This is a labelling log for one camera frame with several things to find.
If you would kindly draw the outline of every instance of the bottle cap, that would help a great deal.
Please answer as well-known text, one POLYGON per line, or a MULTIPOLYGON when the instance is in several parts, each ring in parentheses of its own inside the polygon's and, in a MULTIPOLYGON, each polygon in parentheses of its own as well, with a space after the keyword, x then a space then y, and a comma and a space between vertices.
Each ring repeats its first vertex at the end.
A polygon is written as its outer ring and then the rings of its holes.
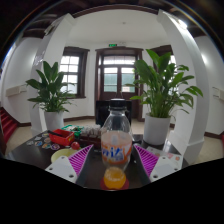
POLYGON ((111 99, 110 100, 110 109, 126 110, 127 109, 126 100, 119 99, 119 98, 111 99))

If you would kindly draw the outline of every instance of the doorway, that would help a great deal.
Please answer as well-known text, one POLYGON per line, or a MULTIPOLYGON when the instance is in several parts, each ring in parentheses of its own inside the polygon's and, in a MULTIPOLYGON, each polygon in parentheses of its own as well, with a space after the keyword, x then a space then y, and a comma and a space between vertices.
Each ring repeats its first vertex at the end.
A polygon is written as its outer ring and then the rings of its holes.
MULTIPOLYGON (((130 100, 141 95, 140 89, 127 87, 138 79, 133 71, 134 62, 142 58, 142 50, 136 48, 114 47, 97 50, 96 59, 96 100, 122 98, 130 100)), ((141 118, 142 106, 138 100, 132 102, 132 118, 141 118)))

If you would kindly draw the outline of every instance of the bottle label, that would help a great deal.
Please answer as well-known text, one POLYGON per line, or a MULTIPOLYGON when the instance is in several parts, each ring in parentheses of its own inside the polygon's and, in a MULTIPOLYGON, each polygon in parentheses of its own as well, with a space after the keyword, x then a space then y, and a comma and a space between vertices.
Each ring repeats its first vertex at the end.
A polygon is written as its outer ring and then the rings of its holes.
POLYGON ((128 160, 128 156, 132 149, 132 142, 123 146, 111 145, 106 142, 102 142, 101 148, 102 158, 104 161, 112 164, 121 164, 128 160))

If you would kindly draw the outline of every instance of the floor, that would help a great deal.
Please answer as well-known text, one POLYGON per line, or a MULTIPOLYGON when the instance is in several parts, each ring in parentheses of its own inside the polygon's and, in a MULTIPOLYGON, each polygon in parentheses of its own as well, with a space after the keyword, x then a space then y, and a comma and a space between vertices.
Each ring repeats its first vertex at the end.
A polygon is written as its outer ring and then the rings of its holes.
MULTIPOLYGON (((64 124, 65 126, 68 124, 94 125, 95 120, 88 119, 88 120, 80 120, 80 121, 70 121, 70 122, 65 122, 64 124)), ((137 120, 134 119, 132 120, 131 126, 132 126, 133 134, 143 134, 144 122, 138 122, 137 120)), ((11 138, 9 139, 7 143, 6 154, 8 154, 14 148, 16 148, 17 146, 21 145, 22 143, 24 143, 25 141, 33 137, 31 134, 30 128, 31 127, 29 126, 29 127, 20 127, 16 129, 16 131, 13 133, 13 135, 11 136, 11 138)), ((221 140, 205 137, 204 145, 194 164, 208 162, 208 161, 212 161, 212 160, 216 160, 220 158, 223 158, 223 145, 221 140)))

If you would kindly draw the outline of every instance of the exit sign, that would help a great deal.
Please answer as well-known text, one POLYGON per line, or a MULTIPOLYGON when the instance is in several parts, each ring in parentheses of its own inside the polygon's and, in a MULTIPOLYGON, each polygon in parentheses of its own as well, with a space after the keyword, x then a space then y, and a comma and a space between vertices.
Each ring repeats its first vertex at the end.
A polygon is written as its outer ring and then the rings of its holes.
POLYGON ((117 44, 109 44, 109 47, 117 47, 117 44))

